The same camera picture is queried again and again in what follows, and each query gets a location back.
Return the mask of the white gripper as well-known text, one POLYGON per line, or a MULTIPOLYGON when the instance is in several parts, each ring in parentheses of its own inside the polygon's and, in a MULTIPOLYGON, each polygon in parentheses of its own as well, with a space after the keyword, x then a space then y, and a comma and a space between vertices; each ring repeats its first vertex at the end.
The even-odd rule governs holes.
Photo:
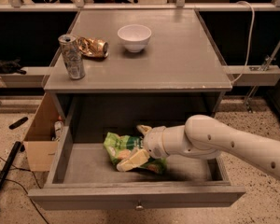
POLYGON ((130 155, 117 164, 120 172, 127 172, 133 168, 140 167, 149 160, 149 156, 154 159, 167 158, 169 154, 165 151, 162 135, 164 126, 151 128, 146 125, 137 125, 136 129, 144 136, 144 148, 134 148, 130 155))

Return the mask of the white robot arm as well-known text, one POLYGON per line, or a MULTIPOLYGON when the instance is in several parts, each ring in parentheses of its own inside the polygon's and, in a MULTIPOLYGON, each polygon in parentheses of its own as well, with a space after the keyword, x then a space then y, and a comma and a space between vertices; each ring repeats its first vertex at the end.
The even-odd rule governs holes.
POLYGON ((174 127, 137 127, 144 135, 143 146, 134 148, 117 164, 127 172, 150 158, 180 155, 211 160, 224 151, 249 163, 280 181, 280 141, 236 130, 205 115, 194 115, 185 124, 174 127))

